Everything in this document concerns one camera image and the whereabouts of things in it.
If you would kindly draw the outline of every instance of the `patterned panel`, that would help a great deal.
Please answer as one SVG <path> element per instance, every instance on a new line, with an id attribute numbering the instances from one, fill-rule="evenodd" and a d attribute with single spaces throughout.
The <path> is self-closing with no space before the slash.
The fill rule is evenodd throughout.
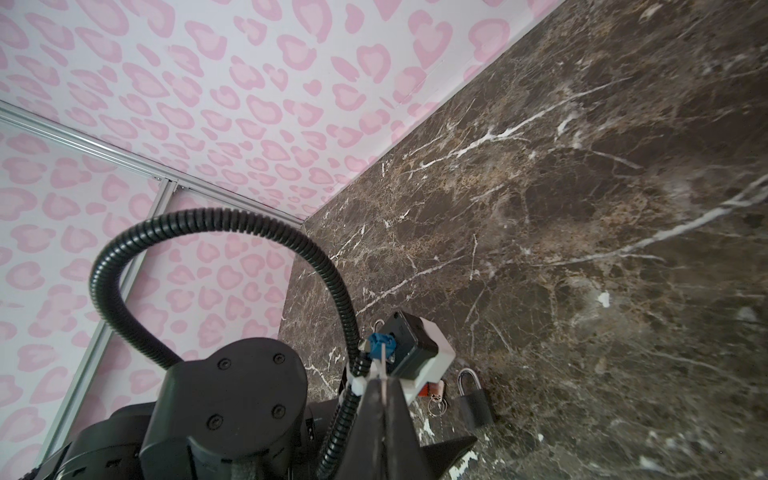
<path id="1" fill-rule="evenodd" d="M 176 192 L 169 211 L 219 207 Z M 242 338 L 277 338 L 293 252 L 238 233 L 187 235 L 147 252 L 128 308 L 185 360 L 207 358 Z M 119 337 L 110 341 L 73 427 L 106 419 L 128 404 L 157 398 L 164 371 Z"/>
<path id="2" fill-rule="evenodd" d="M 0 478 L 29 470 L 98 318 L 91 261 L 159 182 L 0 127 Z"/>
<path id="3" fill-rule="evenodd" d="M 5 0 L 0 98 L 305 218 L 558 2 Z"/>

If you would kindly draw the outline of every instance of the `padlock shackle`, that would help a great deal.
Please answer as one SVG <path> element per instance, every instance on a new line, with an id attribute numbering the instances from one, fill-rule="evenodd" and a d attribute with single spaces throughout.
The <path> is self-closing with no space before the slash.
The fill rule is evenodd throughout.
<path id="1" fill-rule="evenodd" d="M 464 387 L 462 386 L 462 375 L 464 375 L 465 373 L 468 373 L 469 375 L 472 376 L 473 379 L 475 379 L 475 385 L 477 386 L 478 390 L 482 389 L 482 387 L 480 386 L 480 379 L 478 378 L 478 374 L 475 373 L 475 370 L 470 368 L 461 369 L 458 371 L 458 378 L 456 379 L 456 383 L 458 383 L 459 395 L 461 396 L 466 395 L 464 393 Z"/>

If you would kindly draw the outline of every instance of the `padlock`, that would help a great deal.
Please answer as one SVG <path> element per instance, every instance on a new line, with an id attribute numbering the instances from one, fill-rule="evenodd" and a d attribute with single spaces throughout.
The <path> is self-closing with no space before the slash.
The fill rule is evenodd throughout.
<path id="1" fill-rule="evenodd" d="M 464 393 L 464 387 L 462 386 L 462 376 L 465 373 L 470 374 L 475 379 L 475 385 L 477 386 L 477 389 L 468 395 Z M 457 382 L 458 393 L 461 395 L 458 398 L 458 407 L 462 411 L 467 428 L 474 431 L 495 422 L 496 414 L 493 412 L 493 407 L 491 407 L 491 399 L 488 397 L 488 392 L 480 386 L 480 379 L 478 379 L 475 370 L 462 369 L 458 373 Z"/>

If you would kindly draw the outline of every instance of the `dark marble countertop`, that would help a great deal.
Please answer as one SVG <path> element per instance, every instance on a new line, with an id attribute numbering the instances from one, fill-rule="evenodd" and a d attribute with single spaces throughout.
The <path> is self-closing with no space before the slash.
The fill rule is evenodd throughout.
<path id="1" fill-rule="evenodd" d="M 404 310 L 499 421 L 456 478 L 768 474 L 768 2 L 568 0 L 306 222 L 361 327 Z M 294 263 L 281 338 L 343 367 Z M 423 443 L 463 435 L 455 401 Z"/>

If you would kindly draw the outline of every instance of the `cable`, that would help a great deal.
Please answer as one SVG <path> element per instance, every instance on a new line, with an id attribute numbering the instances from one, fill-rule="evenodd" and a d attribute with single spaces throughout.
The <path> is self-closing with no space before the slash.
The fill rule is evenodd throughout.
<path id="1" fill-rule="evenodd" d="M 367 376 L 371 360 L 360 355 L 357 318 L 339 271 L 330 258 L 306 235 L 279 220 L 228 208 L 197 208 L 163 214 L 132 226 L 120 233 L 99 253 L 91 271 L 91 300 L 101 318 L 147 358 L 170 368 L 182 359 L 145 329 L 128 311 L 120 295 L 120 277 L 132 258 L 165 240 L 199 232 L 250 233 L 290 248 L 306 260 L 326 283 L 339 312 L 346 355 L 354 376 Z M 360 398 L 347 386 L 336 410 L 329 433 L 323 440 L 317 474 L 329 478 L 338 468 L 349 430 L 355 420 Z"/>

